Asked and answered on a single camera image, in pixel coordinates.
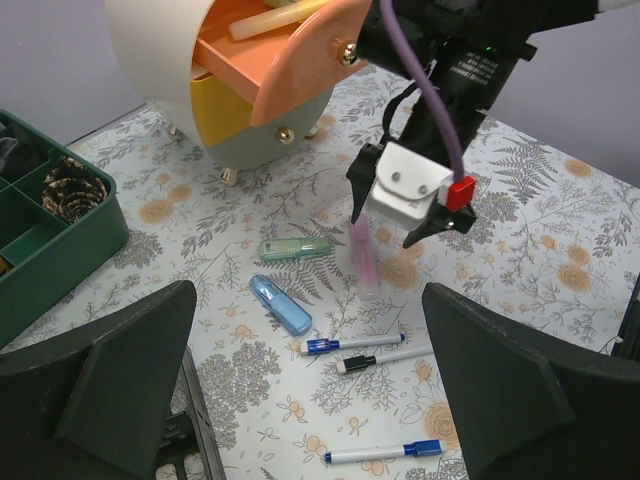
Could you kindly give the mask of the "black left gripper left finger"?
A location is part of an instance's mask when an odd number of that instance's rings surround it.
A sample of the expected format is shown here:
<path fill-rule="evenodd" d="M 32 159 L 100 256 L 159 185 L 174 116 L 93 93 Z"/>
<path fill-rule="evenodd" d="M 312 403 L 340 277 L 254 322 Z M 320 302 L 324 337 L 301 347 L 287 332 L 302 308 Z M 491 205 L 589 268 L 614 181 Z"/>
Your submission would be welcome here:
<path fill-rule="evenodd" d="M 152 478 L 195 306 L 176 281 L 2 354 L 2 478 Z"/>

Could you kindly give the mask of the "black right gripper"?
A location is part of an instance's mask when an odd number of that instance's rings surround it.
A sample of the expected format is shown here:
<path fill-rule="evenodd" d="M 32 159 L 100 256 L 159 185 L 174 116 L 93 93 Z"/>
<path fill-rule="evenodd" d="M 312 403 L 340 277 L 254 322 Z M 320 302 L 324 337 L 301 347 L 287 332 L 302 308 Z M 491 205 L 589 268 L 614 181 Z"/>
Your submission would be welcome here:
<path fill-rule="evenodd" d="M 447 83 L 440 89 L 433 89 L 431 96 L 438 101 L 440 109 L 433 113 L 424 100 L 413 107 L 409 120 L 400 137 L 389 133 L 391 119 L 399 104 L 418 89 L 411 83 L 387 105 L 383 115 L 384 135 L 387 143 L 397 143 L 423 157 L 433 160 L 451 169 L 456 175 L 465 174 L 461 154 L 450 155 L 446 140 L 453 138 L 461 151 L 465 151 L 476 137 L 486 117 L 488 105 L 484 94 L 486 89 L 476 82 L 463 82 L 459 85 Z M 382 155 L 383 147 L 371 143 L 365 144 L 351 163 L 346 178 L 352 188 L 353 209 L 350 218 L 355 223 L 365 205 L 376 179 L 376 165 Z M 451 212 L 445 206 L 434 202 L 429 207 L 426 219 L 408 233 L 402 247 L 409 249 L 421 240 L 446 231 L 469 232 L 476 221 L 476 213 L 471 205 Z"/>

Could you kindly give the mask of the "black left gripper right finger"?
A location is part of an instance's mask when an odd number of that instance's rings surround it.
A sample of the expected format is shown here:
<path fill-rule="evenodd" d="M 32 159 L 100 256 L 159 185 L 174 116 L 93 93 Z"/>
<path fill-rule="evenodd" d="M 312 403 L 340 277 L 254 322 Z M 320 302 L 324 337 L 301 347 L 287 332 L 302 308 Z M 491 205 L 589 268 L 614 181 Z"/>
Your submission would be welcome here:
<path fill-rule="evenodd" d="M 610 354 L 431 282 L 427 330 L 472 479 L 639 476 L 639 294 Z"/>

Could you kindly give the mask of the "pink highlighter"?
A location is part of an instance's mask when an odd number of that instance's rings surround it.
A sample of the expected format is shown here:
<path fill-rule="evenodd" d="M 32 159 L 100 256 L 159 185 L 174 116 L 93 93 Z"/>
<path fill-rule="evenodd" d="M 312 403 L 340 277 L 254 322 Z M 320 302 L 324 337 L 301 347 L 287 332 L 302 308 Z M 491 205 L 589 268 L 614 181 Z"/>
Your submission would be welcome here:
<path fill-rule="evenodd" d="M 349 234 L 359 298 L 363 301 L 375 300 L 380 294 L 380 287 L 369 219 L 365 213 L 361 213 L 356 222 L 349 225 Z"/>

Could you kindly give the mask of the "round cream drawer cabinet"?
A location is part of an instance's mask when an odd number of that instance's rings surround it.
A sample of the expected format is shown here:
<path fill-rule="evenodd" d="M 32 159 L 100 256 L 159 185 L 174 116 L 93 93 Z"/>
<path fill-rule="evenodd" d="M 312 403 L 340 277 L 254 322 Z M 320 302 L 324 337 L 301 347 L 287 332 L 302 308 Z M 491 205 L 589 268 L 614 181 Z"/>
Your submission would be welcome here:
<path fill-rule="evenodd" d="M 119 65 L 144 101 L 221 166 L 242 170 L 313 136 L 334 86 L 363 67 L 366 1 L 303 1 L 301 15 L 258 29 L 275 1 L 110 1 Z"/>

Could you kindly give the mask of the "yellow highlighter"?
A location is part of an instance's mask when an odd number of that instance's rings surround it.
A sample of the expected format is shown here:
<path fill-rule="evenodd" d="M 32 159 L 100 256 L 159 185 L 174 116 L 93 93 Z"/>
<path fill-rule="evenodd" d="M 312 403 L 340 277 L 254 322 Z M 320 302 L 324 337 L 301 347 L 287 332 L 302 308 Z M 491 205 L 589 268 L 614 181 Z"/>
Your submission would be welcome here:
<path fill-rule="evenodd" d="M 325 0 L 305 0 L 277 7 L 229 25 L 229 32 L 236 41 L 255 37 L 279 28 L 303 22 L 327 4 Z"/>

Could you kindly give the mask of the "black mesh file organizer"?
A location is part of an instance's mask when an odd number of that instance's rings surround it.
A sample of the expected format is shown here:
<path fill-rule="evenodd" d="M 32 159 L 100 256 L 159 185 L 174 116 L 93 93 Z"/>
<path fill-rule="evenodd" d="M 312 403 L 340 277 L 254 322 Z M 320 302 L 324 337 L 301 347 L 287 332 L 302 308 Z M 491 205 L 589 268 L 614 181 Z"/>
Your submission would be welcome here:
<path fill-rule="evenodd" d="M 156 456 L 155 473 L 174 472 L 177 479 L 187 479 L 185 460 L 199 454 L 205 479 L 226 479 L 191 350 L 186 348 L 176 388 L 184 394 L 185 408 L 171 413 L 164 424 Z"/>

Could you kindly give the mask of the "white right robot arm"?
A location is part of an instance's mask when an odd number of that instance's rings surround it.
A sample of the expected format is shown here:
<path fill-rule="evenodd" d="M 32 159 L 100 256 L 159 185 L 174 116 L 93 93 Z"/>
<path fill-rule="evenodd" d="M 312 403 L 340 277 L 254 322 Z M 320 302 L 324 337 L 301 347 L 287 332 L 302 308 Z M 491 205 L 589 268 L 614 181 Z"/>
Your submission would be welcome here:
<path fill-rule="evenodd" d="M 355 57 L 409 80 L 387 105 L 383 134 L 367 143 L 346 177 L 356 223 L 363 209 L 406 230 L 409 248 L 477 216 L 476 180 L 463 155 L 531 35 L 589 22 L 624 1 L 375 1 Z"/>

